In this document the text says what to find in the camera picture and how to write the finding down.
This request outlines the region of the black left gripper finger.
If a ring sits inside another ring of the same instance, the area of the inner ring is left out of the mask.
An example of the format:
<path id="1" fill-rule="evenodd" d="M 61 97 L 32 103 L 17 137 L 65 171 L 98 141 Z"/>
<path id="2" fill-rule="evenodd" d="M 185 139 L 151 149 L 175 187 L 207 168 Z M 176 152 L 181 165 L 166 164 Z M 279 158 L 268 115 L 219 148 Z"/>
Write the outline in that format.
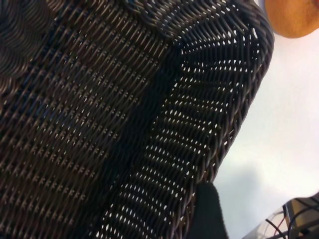
<path id="1" fill-rule="evenodd" d="M 193 217 L 194 239 L 229 238 L 223 220 L 219 195 L 212 183 L 197 186 Z"/>

